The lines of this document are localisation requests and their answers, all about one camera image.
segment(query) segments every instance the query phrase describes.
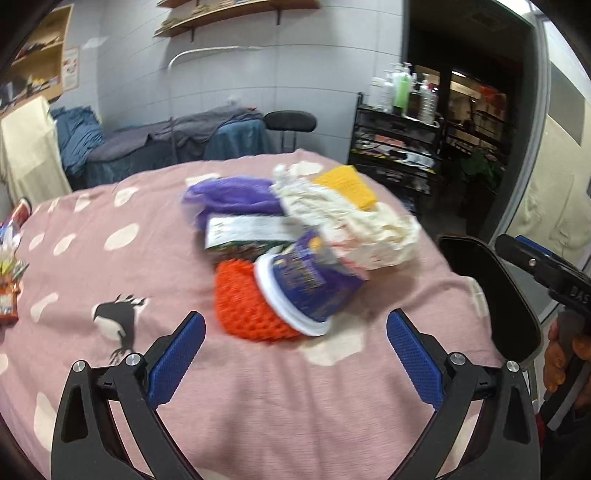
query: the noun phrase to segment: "black shelf rack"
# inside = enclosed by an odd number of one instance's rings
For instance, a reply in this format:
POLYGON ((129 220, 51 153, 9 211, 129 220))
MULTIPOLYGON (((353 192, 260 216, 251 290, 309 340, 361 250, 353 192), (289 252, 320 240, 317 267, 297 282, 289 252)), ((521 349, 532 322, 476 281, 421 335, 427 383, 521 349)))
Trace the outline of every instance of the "black shelf rack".
POLYGON ((348 163, 384 185, 407 207, 414 205, 410 210, 418 216, 420 196, 431 195, 440 178, 442 130, 439 124, 372 109, 360 93, 348 163), (433 166, 408 163, 414 154, 429 158, 433 166))

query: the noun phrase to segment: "crumpled white plastic bag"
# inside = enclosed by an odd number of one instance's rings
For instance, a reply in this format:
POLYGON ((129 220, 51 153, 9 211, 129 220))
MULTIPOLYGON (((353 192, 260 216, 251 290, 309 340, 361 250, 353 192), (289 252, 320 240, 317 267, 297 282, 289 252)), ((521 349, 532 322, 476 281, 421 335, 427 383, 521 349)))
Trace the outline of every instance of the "crumpled white plastic bag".
POLYGON ((284 165, 274 171, 272 191, 286 215, 315 227, 336 256, 354 268, 376 270, 413 259, 421 226, 385 203, 372 211, 358 209, 332 189, 291 175, 284 165))

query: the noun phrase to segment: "penguin print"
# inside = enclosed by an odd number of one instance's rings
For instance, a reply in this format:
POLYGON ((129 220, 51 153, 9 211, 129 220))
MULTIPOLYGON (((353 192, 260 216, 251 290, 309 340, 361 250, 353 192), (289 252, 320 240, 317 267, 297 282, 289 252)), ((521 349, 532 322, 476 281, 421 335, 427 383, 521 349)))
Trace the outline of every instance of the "penguin print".
POLYGON ((115 301, 101 303, 95 308, 93 322, 101 335, 121 343, 121 347, 111 355, 110 365, 134 351, 135 323, 147 301, 148 299, 136 299, 133 295, 121 299, 119 295, 115 301))

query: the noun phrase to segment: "purple plastic bag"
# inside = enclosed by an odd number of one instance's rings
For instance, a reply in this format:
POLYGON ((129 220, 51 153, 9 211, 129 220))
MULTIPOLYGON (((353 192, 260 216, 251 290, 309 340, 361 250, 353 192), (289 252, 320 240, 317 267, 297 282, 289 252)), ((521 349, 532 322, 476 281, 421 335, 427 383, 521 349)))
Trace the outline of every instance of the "purple plastic bag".
POLYGON ((206 180, 190 186, 181 204, 198 231, 207 229, 211 213, 228 215, 283 215, 271 193, 273 182, 252 177, 206 180))

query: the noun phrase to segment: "black stool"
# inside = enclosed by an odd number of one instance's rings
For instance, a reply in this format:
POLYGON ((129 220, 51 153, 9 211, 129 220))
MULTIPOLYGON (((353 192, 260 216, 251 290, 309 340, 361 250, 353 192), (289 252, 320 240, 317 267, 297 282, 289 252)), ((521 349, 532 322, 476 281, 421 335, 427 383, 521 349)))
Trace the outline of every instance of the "black stool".
POLYGON ((294 110, 281 110, 271 112, 265 115, 265 125, 267 130, 281 132, 281 153, 285 145, 285 132, 294 133, 294 148, 296 150, 297 133, 312 133, 316 130, 318 120, 314 115, 308 112, 299 112, 294 110))

